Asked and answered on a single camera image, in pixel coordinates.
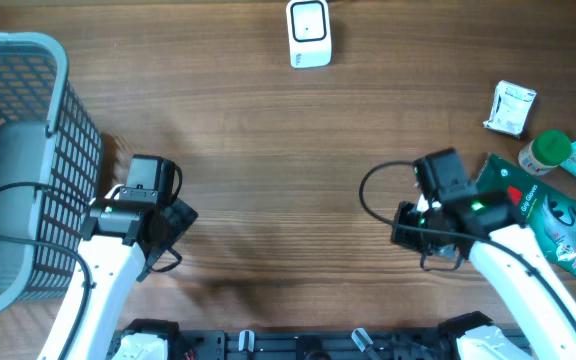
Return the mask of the green lid Knorr jar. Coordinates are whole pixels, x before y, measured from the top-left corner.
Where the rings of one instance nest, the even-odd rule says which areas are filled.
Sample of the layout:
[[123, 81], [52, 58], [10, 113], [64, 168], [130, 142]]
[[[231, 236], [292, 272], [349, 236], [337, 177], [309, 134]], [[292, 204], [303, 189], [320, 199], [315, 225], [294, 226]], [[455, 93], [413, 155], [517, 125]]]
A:
[[572, 154], [572, 142], [559, 130], [547, 130], [526, 145], [518, 155], [520, 167], [534, 176], [545, 175]]

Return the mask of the green gloves package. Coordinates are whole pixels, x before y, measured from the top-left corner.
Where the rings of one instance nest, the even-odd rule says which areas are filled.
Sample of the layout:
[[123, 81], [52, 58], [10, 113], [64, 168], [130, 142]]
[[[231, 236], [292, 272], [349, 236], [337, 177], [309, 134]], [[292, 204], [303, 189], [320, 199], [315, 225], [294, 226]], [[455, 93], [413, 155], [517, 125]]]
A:
[[481, 192], [503, 190], [535, 233], [546, 258], [576, 276], [576, 201], [490, 154], [477, 180]]

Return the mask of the white small packet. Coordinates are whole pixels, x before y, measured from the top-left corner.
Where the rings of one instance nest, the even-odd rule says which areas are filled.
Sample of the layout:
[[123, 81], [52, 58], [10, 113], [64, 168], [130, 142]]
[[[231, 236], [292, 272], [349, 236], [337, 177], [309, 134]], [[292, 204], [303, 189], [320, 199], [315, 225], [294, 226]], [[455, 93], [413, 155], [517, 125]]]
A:
[[500, 81], [495, 87], [489, 118], [483, 122], [483, 126], [519, 138], [536, 96], [537, 92], [533, 89]]

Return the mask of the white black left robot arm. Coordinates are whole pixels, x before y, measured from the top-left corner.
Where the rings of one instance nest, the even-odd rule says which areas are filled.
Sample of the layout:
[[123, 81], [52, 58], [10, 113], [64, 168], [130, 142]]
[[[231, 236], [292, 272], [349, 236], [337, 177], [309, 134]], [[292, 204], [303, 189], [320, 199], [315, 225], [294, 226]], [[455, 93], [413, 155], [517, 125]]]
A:
[[136, 155], [125, 184], [91, 201], [79, 262], [40, 356], [43, 359], [188, 359], [175, 322], [141, 319], [116, 329], [133, 286], [159, 272], [164, 253], [198, 217], [179, 199], [183, 174], [162, 157]]

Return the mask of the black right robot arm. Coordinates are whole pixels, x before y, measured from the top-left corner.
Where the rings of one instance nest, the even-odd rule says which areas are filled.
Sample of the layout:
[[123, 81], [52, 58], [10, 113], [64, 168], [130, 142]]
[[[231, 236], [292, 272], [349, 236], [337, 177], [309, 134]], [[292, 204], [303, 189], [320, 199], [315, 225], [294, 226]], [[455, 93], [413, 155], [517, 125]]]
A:
[[452, 248], [495, 289], [539, 358], [576, 359], [576, 302], [508, 194], [479, 192], [452, 148], [410, 165], [427, 208], [399, 205], [393, 243], [423, 258]]

